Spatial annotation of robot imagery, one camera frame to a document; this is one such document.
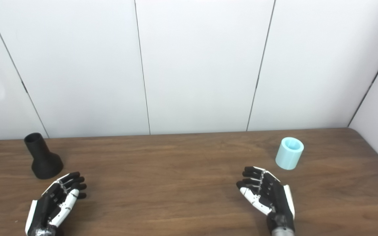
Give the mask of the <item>white and black right hand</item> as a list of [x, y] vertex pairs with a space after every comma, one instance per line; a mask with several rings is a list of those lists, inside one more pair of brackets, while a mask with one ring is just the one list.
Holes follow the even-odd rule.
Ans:
[[236, 186], [245, 199], [266, 216], [268, 231], [272, 236], [295, 235], [295, 207], [288, 184], [281, 184], [266, 169], [247, 166]]

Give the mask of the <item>white and black left hand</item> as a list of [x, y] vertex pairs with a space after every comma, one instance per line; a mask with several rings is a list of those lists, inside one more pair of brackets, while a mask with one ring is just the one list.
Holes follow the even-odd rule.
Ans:
[[25, 225], [27, 236], [63, 236], [61, 224], [71, 213], [75, 202], [87, 197], [85, 178], [79, 172], [55, 180], [38, 200], [31, 202]]

